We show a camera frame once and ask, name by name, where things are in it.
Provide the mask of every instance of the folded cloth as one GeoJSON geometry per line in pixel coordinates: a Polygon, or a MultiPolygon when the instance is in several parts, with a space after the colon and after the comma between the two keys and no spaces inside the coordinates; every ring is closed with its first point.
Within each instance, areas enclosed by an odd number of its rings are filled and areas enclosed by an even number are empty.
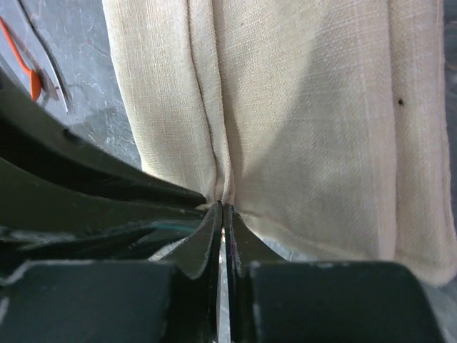
{"type": "Polygon", "coordinates": [[[436,0],[104,0],[143,170],[320,259],[456,274],[436,0]]]}

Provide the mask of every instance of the towel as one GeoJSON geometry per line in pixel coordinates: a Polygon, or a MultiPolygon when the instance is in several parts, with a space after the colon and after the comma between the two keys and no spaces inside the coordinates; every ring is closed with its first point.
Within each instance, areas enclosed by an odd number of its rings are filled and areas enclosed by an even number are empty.
{"type": "Polygon", "coordinates": [[[319,259],[456,275],[442,1],[104,0],[143,170],[319,259]]]}

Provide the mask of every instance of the beige towel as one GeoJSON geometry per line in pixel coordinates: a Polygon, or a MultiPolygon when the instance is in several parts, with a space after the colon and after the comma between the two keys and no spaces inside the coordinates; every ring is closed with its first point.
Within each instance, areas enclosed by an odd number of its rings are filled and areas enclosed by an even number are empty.
{"type": "Polygon", "coordinates": [[[143,169],[321,259],[457,268],[436,0],[104,0],[143,169]]]}

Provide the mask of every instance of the gray surface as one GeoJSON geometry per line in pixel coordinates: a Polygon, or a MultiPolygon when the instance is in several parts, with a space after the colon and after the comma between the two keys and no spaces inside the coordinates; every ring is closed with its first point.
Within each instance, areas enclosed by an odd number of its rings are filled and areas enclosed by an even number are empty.
{"type": "MultiPolygon", "coordinates": [[[[71,130],[126,163],[139,167],[139,155],[125,115],[114,70],[109,58],[109,42],[100,0],[23,0],[29,16],[40,35],[46,40],[53,58],[59,65],[64,87],[70,95],[70,113],[57,100],[42,96],[38,101],[52,116],[71,127],[71,130]]],[[[22,39],[29,54],[35,58],[42,77],[51,81],[52,73],[38,42],[27,29],[16,0],[0,1],[2,15],[16,35],[22,39]]],[[[451,192],[453,211],[457,217],[457,0],[445,1],[446,17],[446,112],[451,145],[451,192]]],[[[27,80],[16,63],[3,35],[0,36],[0,67],[11,70],[20,81],[27,80]]],[[[294,252],[270,244],[282,255],[295,258],[294,252]]],[[[447,341],[457,343],[457,280],[435,289],[424,285],[447,341]]],[[[227,333],[226,299],[221,310],[221,332],[227,333]]]]}

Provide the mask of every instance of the orange spatula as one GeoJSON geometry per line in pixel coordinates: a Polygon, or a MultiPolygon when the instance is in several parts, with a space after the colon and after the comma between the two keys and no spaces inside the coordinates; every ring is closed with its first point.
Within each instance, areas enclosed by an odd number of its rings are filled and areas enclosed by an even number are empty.
{"type": "Polygon", "coordinates": [[[0,17],[0,26],[1,26],[1,30],[3,31],[3,33],[6,37],[6,41],[8,42],[9,47],[11,48],[14,56],[16,57],[17,61],[19,62],[19,65],[21,66],[22,70],[24,70],[24,73],[26,73],[29,76],[31,99],[33,101],[36,101],[40,97],[40,93],[41,93],[40,78],[39,78],[38,74],[36,73],[36,71],[34,71],[33,69],[30,69],[24,63],[24,60],[22,59],[21,54],[19,53],[13,39],[11,38],[11,35],[9,34],[8,27],[6,27],[6,24],[3,20],[3,18],[1,18],[1,17],[0,17]]]}

